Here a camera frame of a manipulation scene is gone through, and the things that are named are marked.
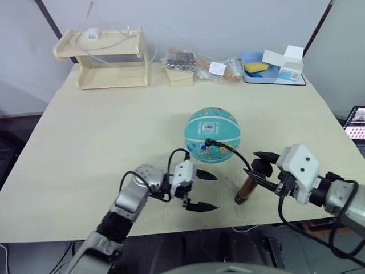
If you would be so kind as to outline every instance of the yellow sponge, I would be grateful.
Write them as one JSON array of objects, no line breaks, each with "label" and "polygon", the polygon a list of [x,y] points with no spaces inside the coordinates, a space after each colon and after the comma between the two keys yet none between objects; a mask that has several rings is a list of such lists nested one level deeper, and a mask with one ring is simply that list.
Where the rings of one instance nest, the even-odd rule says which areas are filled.
[{"label": "yellow sponge", "polygon": [[264,62],[249,63],[249,64],[245,64],[244,68],[245,68],[245,71],[247,71],[248,73],[255,73],[255,72],[267,70],[269,68],[269,64],[264,63]]}]

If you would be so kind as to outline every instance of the basketball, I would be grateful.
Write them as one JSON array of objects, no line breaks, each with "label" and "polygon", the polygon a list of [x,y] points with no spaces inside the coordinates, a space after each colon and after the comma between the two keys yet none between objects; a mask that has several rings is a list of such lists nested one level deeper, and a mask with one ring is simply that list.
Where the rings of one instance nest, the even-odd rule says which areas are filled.
[{"label": "basketball", "polygon": [[207,107],[197,111],[189,119],[184,132],[186,149],[192,156],[204,163],[221,163],[232,156],[225,147],[209,146],[208,138],[237,149],[240,126],[231,113],[218,107]]}]

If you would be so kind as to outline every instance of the table surface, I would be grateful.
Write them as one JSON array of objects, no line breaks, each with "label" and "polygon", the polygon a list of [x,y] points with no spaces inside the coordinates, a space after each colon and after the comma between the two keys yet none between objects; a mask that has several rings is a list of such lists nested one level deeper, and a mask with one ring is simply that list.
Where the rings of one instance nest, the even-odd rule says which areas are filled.
[{"label": "table surface", "polygon": [[[116,199],[123,174],[144,163],[165,170],[171,151],[184,147],[189,117],[210,106],[237,119],[239,152],[249,162],[254,151],[280,154],[303,143],[322,175],[330,170],[365,183],[365,160],[308,80],[307,86],[196,82],[171,89],[154,63],[150,88],[82,91],[75,87],[78,71],[75,65],[0,191],[0,242],[85,239]],[[234,202],[246,179],[237,157],[197,164],[218,180],[198,181],[190,197],[219,208],[196,213],[178,199],[149,199],[130,235],[279,222],[278,197],[262,187],[243,205]],[[271,177],[276,183],[277,174]],[[286,199],[284,214],[291,221],[328,216],[293,198]]]}]

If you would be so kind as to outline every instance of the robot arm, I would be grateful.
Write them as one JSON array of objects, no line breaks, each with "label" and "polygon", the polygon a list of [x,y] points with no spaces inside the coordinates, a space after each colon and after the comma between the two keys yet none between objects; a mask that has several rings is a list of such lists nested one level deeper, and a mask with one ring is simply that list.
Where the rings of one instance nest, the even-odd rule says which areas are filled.
[{"label": "robot arm", "polygon": [[[188,158],[187,154],[185,160],[175,167],[173,175],[149,164],[139,166],[133,172],[127,172],[126,175],[133,174],[130,183],[120,191],[96,231],[91,232],[79,248],[66,273],[107,274],[113,268],[115,259],[121,253],[123,241],[149,196],[164,202],[170,201],[171,197],[180,198],[183,200],[182,206],[190,211],[204,212],[216,209],[217,207],[211,204],[190,202],[188,192],[196,178],[217,178],[206,171],[197,170]],[[164,200],[165,195],[169,196],[168,200]]]},{"label": "robot arm", "polygon": [[355,188],[356,193],[351,198],[342,223],[365,237],[365,186],[345,181],[332,172],[325,177],[319,176],[318,161],[302,144],[286,147],[281,155],[268,152],[255,152],[255,155],[270,164],[276,164],[281,170],[278,176],[280,183],[277,185],[255,170],[246,170],[258,184],[279,196],[293,196],[301,204],[324,206],[325,211],[334,216],[340,214]]}]

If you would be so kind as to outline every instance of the wall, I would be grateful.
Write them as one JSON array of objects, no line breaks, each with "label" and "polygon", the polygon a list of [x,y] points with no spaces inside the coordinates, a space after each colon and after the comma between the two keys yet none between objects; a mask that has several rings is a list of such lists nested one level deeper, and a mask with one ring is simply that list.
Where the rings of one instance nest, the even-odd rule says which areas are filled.
[{"label": "wall", "polygon": [[[43,1],[61,32],[79,29],[90,3],[90,0]],[[143,26],[159,43],[158,57],[169,47],[176,47],[220,60],[239,55],[242,50],[267,47],[283,53],[288,44],[305,46],[329,0],[94,2],[97,5],[86,27]],[[154,53],[151,36],[146,34],[146,38]]]},{"label": "wall", "polygon": [[305,58],[305,75],[332,112],[365,105],[365,1],[336,0]]},{"label": "wall", "polygon": [[72,62],[52,53],[57,38],[32,0],[0,1],[0,116],[43,112]]}]

